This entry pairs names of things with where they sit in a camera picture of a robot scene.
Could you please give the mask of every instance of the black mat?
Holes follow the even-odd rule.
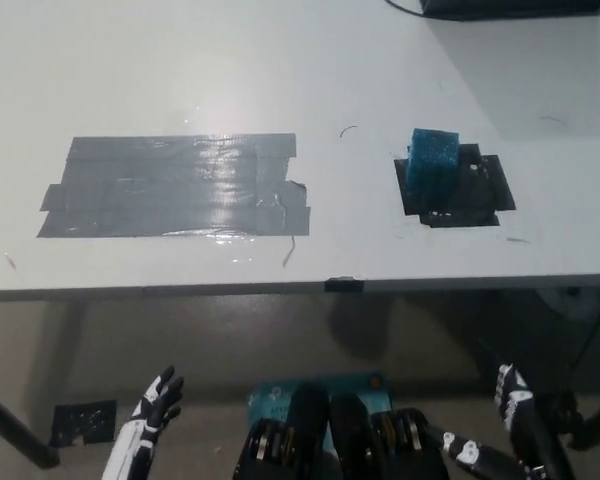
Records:
[[[51,440],[54,448],[112,442],[116,429],[115,400],[58,405],[53,414]]]
[[[418,215],[432,228],[497,226],[495,212],[516,205],[497,155],[481,155],[477,144],[460,145],[458,184],[446,200],[424,202],[409,196],[405,173],[409,160],[395,160],[405,215]]]

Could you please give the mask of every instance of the table top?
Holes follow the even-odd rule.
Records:
[[[481,228],[404,216],[393,159],[416,127],[498,155],[517,210]],[[287,179],[306,185],[309,235],[37,238],[74,137],[253,133],[295,134]],[[600,284],[600,17],[0,2],[0,299],[322,291],[341,277],[369,291]]]

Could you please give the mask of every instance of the gray duct tape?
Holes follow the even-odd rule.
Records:
[[[39,237],[308,235],[294,134],[75,138]]]

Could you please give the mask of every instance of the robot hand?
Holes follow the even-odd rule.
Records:
[[[174,374],[167,368],[149,386],[131,419],[126,422],[111,451],[102,480],[146,480],[158,437],[180,414],[182,377],[168,383]]]

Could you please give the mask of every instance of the wire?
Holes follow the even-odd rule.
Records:
[[[591,331],[589,332],[589,335],[587,336],[586,340],[582,344],[582,347],[580,348],[578,355],[576,356],[575,360],[573,360],[573,362],[571,362],[571,375],[570,375],[567,386],[569,386],[571,384],[573,377],[575,376],[576,370],[580,366],[580,362],[582,362],[582,359],[584,358],[584,355],[587,353],[587,350],[589,350],[589,347],[591,346],[591,342],[593,342],[593,339],[595,338],[596,334],[598,333],[598,330],[600,330],[600,313],[596,317],[596,319],[593,323],[593,327],[591,327]]]
[[[413,15],[414,17],[429,18],[424,13],[416,12],[415,10],[410,10],[408,8],[405,8],[402,5],[398,5],[393,0],[384,0],[384,1],[387,2],[389,5],[391,5],[393,8],[400,10],[401,12],[408,13],[409,15]]]

